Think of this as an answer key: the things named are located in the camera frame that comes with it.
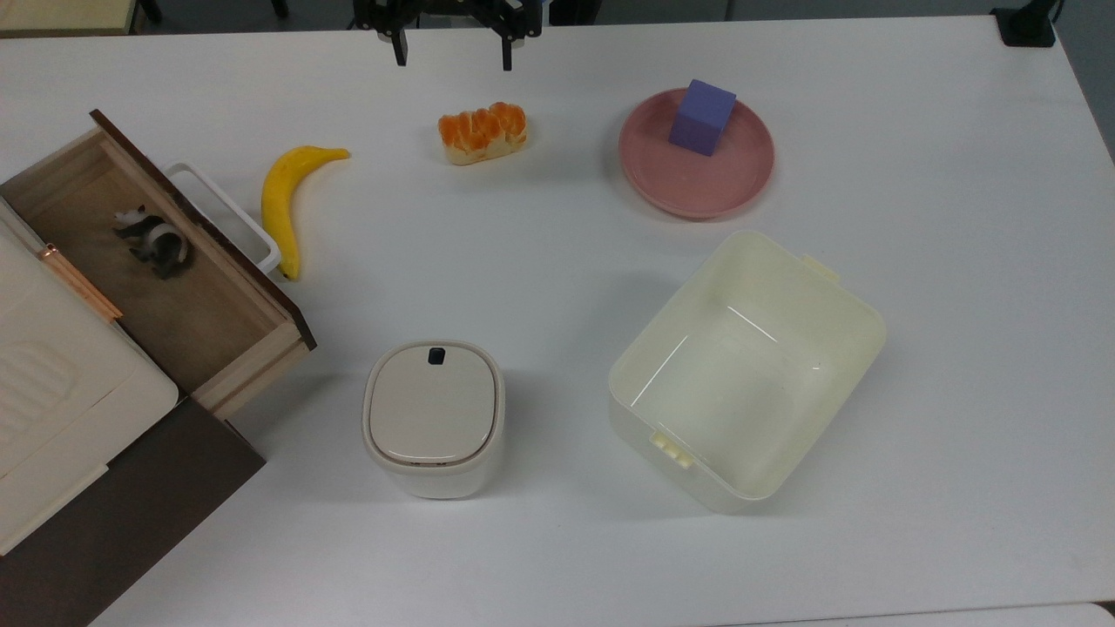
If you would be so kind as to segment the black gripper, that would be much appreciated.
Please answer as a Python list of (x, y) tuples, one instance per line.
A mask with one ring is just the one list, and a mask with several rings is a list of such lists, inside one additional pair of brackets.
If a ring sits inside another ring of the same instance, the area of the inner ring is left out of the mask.
[(353, 1), (352, 28), (391, 37), (395, 62), (406, 67), (408, 40), (403, 31), (421, 15), (471, 17), (501, 37), (503, 71), (513, 71), (517, 40), (537, 38), (543, 29), (541, 1)]

